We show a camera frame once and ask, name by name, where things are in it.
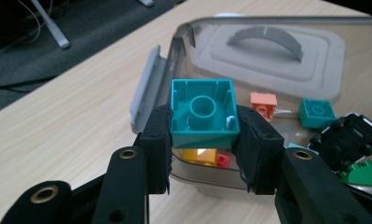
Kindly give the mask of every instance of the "dark carpet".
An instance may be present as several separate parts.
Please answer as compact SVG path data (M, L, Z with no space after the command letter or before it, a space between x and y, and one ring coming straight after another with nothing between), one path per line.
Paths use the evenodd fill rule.
M154 2L153 7L145 7L136 0L73 0L56 6L52 18L71 42L71 48L60 49L47 27L42 27L34 43L18 43L1 52L0 110L180 1ZM29 22L36 25L33 18Z

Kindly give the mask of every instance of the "lid handle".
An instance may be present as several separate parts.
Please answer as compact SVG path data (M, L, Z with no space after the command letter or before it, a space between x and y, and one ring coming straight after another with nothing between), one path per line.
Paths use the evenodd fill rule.
M282 29L268 26L257 26L247 28L238 31L234 36L230 37L227 44L233 45L238 41L247 38L262 38L273 41L284 48L288 49L294 57L301 63L303 52L302 46L293 38L292 35L288 34Z

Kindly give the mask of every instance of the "table surface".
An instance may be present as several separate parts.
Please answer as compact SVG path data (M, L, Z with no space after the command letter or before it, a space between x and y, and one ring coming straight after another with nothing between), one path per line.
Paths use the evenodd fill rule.
M149 51L161 45L166 56L180 24L221 12L363 15L323 1L184 2L0 111L0 219L37 183L63 180L74 189L103 174L111 154L135 138L129 109ZM349 101L357 104L351 97ZM279 222L272 196L250 197L250 202L208 197L171 179L170 195L150 197L151 222Z

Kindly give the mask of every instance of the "teal duplo brick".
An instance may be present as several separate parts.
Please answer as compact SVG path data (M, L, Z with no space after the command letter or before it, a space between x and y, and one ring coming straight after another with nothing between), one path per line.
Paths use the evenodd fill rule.
M337 119L329 101L303 99L298 112L305 128L325 129Z
M171 108L175 148L231 148L240 133L230 79L174 79Z

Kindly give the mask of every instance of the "green lego piece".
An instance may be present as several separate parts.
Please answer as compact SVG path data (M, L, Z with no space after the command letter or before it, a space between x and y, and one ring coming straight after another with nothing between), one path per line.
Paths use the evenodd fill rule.
M354 163L338 175L345 183L372 186L372 161L363 161L360 165Z

